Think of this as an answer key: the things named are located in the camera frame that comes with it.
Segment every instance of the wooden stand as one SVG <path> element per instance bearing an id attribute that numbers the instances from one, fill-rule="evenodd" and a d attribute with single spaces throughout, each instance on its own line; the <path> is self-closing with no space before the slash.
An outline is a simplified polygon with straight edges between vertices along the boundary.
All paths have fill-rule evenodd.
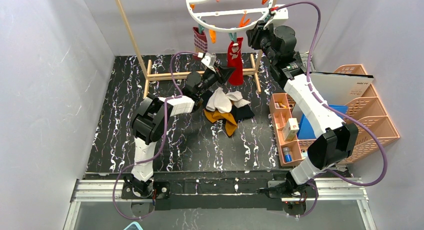
<path id="1" fill-rule="evenodd" d="M 129 38 L 131 40 L 132 46 L 134 48 L 135 54 L 137 55 L 138 62 L 140 63 L 141 69 L 143 71 L 143 75 L 145 77 L 145 86 L 144 86 L 144 98 L 146 98 L 147 93 L 149 92 L 149 82 L 151 81 L 161 81 L 161 80 L 172 80 L 171 73 L 165 73 L 165 74 L 151 74 L 152 70 L 152 61 L 149 60 L 147 63 L 147 68 L 145 66 L 145 62 L 142 59 L 142 55 L 140 54 L 139 47 L 137 46 L 136 39 L 134 38 L 133 31 L 131 30 L 130 23 L 128 21 L 127 15 L 125 14 L 124 8 L 122 6 L 121 0 L 115 0 L 119 11 L 121 13 L 121 17 L 123 19 L 123 22 L 126 26 L 126 30 L 128 31 Z M 259 66 L 261 64 L 262 59 L 262 51 L 260 50 L 258 53 L 258 58 L 255 60 L 253 54 L 250 54 L 250 60 L 252 63 L 251 68 L 243 69 L 243 75 L 254 75 L 254 80 L 256 82 L 256 88 L 257 92 L 261 93 L 261 84 L 259 82 L 258 77 L 258 70 Z M 190 74 L 190 72 L 179 72 L 174 73 L 175 79 L 186 79 L 187 75 Z"/>

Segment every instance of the teal clothespin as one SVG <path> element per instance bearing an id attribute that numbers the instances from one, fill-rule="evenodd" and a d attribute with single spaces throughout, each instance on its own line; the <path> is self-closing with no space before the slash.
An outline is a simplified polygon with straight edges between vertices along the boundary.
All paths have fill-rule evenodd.
<path id="1" fill-rule="evenodd" d="M 203 30 L 205 29 L 205 27 L 203 27 L 203 25 L 199 24 L 198 29 L 199 29 L 199 34 L 203 34 Z"/>
<path id="2" fill-rule="evenodd" d="M 232 42 L 237 42 L 237 33 L 228 33 L 228 35 Z"/>

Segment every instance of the floor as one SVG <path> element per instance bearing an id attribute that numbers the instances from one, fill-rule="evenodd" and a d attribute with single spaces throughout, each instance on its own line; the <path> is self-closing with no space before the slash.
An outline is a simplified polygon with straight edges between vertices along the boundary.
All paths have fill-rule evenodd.
<path id="1" fill-rule="evenodd" d="M 217 58 L 226 64 L 225 54 Z M 170 55 L 144 56 L 152 60 L 152 73 L 167 73 Z M 252 66 L 250 54 L 242 55 L 245 68 Z M 177 58 L 178 71 L 200 69 L 200 62 L 190 55 Z M 244 171 L 277 169 L 280 166 L 274 139 L 268 102 L 272 93 L 282 92 L 268 72 L 268 61 L 263 58 L 259 69 L 262 88 L 257 93 L 252 76 L 244 77 L 244 84 L 224 91 L 240 91 L 255 117 L 244 120 L 232 137 L 227 137 L 222 122 L 210 123 L 203 112 L 180 115 L 171 119 L 163 154 L 153 162 L 155 171 Z M 130 130 L 133 111 L 143 99 L 145 78 L 135 56 L 118 56 L 105 95 L 96 129 L 87 173 L 116 173 L 134 161 L 134 138 Z M 177 94 L 172 81 L 151 82 L 149 92 L 161 97 Z"/>

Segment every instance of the white box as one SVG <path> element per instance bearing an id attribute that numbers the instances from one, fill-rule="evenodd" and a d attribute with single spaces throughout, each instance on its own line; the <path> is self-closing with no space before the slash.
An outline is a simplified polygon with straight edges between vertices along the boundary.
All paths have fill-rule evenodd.
<path id="1" fill-rule="evenodd" d="M 284 142 L 291 141 L 295 138 L 299 131 L 299 124 L 296 118 L 289 118 L 287 123 L 282 128 L 282 138 Z"/>

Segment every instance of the wall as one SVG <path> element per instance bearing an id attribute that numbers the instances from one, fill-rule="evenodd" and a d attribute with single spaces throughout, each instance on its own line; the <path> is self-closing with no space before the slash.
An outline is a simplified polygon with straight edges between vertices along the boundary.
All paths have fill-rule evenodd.
<path id="1" fill-rule="evenodd" d="M 127 13 L 131 28 L 139 45 L 141 54 L 171 54 L 178 51 L 192 51 L 193 26 L 197 23 L 191 18 L 186 7 L 186 0 L 121 0 Z M 278 0 L 278 4 L 301 0 Z M 339 0 L 309 0 L 321 7 L 322 22 L 325 26 Z M 134 55 L 134 49 L 127 30 L 115 4 L 115 0 L 85 0 L 96 23 L 115 55 Z M 194 11 L 216 11 L 263 7 L 260 0 L 220 0 L 196 5 Z M 238 26 L 242 15 L 205 18 L 208 23 L 219 27 Z M 252 15 L 251 20 L 259 16 Z M 297 50 L 309 50 L 312 34 L 315 30 L 317 15 L 315 9 L 308 5 L 293 6 L 289 9 L 289 20 L 285 23 L 296 31 Z M 228 34 L 217 33 L 216 43 L 208 37 L 209 52 L 227 52 L 230 38 Z M 245 33 L 243 52 L 252 52 L 247 45 Z"/>
<path id="2" fill-rule="evenodd" d="M 83 0 L 0 0 L 0 226 L 62 229 L 114 61 Z"/>
<path id="3" fill-rule="evenodd" d="M 314 51 L 317 69 L 364 64 L 401 138 L 388 146 L 388 171 L 366 190 L 378 229 L 423 229 L 424 0 L 340 0 Z M 380 152 L 356 163 L 370 182 L 382 169 Z"/>

